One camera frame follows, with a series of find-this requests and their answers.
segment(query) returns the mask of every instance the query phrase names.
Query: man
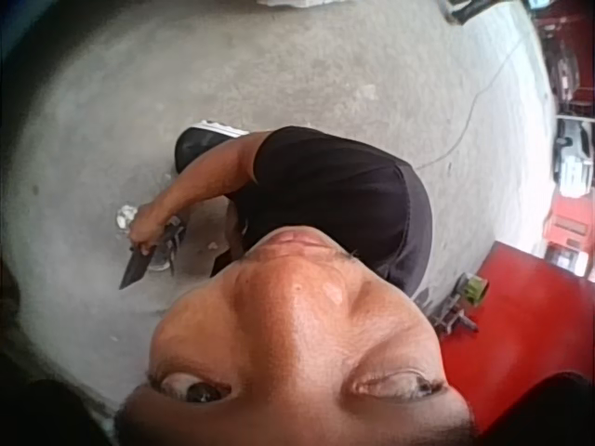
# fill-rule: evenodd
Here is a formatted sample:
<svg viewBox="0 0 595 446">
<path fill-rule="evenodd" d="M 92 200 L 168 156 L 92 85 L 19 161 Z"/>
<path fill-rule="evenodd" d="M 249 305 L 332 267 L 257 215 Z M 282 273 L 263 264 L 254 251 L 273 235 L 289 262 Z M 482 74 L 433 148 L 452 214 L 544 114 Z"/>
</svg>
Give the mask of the man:
<svg viewBox="0 0 595 446">
<path fill-rule="evenodd" d="M 178 179 L 131 227 L 147 251 L 173 215 L 227 195 L 243 255 L 157 327 L 121 444 L 465 444 L 469 409 L 407 296 L 431 245 L 411 166 L 307 128 L 242 133 L 184 132 Z"/>
<path fill-rule="evenodd" d="M 499 3 L 508 2 L 511 0 L 448 0 L 451 5 L 462 5 L 463 3 L 469 2 L 468 5 L 464 7 L 452 11 L 446 17 L 449 21 L 456 23 L 458 25 L 464 25 L 469 20 L 473 19 L 474 17 L 479 16 L 481 13 L 489 9 L 490 7 L 495 7 Z"/>
</svg>

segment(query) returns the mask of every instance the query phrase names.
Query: blade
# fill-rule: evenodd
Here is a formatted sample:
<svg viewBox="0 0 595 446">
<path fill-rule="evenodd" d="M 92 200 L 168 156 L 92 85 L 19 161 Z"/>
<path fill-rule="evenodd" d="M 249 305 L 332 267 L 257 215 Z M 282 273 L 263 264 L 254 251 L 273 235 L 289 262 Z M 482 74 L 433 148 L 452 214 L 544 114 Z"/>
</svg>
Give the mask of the blade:
<svg viewBox="0 0 595 446">
<path fill-rule="evenodd" d="M 155 254 L 155 246 L 151 248 L 151 251 L 146 256 L 142 254 L 139 248 L 133 248 L 132 256 L 130 257 L 130 260 L 128 260 L 124 277 L 120 283 L 121 290 L 124 290 L 144 277 L 147 268 L 151 263 L 153 254 Z"/>
</svg>

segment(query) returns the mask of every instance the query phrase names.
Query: gray floor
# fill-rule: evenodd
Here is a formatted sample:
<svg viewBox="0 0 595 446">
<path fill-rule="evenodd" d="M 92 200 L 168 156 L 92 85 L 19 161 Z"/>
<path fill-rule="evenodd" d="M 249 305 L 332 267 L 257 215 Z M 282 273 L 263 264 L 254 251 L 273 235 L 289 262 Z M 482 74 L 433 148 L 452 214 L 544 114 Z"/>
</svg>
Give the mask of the gray floor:
<svg viewBox="0 0 595 446">
<path fill-rule="evenodd" d="M 464 28 L 435 0 L 104 5 L 45 25 L 7 73 L 2 246 L 26 334 L 112 407 L 142 379 L 160 314 L 225 248 L 224 203 L 205 203 L 177 276 L 117 291 L 129 253 L 115 211 L 167 184 L 176 137 L 201 118 L 311 125 L 410 161 L 434 209 L 433 299 L 496 238 L 527 251 L 539 240 L 554 106 L 521 2 Z"/>
</svg>

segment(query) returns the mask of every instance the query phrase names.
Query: eye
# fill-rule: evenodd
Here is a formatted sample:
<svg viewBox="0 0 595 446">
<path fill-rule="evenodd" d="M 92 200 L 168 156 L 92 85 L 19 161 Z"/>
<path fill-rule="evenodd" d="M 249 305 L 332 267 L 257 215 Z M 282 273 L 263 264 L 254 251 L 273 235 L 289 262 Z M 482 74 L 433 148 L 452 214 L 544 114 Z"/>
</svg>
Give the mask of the eye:
<svg viewBox="0 0 595 446">
<path fill-rule="evenodd" d="M 400 372 L 366 381 L 357 385 L 355 391 L 370 397 L 408 402 L 422 400 L 442 388 L 442 384 L 432 384 L 415 372 Z"/>
<path fill-rule="evenodd" d="M 227 386 L 212 384 L 191 374 L 170 374 L 161 382 L 159 390 L 168 397 L 197 404 L 223 400 L 231 392 Z"/>
</svg>

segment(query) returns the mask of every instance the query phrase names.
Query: black shirt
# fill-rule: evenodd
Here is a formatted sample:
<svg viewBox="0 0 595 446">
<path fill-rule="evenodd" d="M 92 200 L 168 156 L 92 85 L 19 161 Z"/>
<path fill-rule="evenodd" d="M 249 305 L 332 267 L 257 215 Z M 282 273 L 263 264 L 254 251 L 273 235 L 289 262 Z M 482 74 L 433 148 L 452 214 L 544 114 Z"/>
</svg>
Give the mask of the black shirt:
<svg viewBox="0 0 595 446">
<path fill-rule="evenodd" d="M 408 163 L 361 142 L 285 127 L 261 145 L 254 174 L 256 183 L 230 196 L 246 250 L 273 230 L 311 226 L 406 293 L 419 286 L 431 211 Z"/>
</svg>

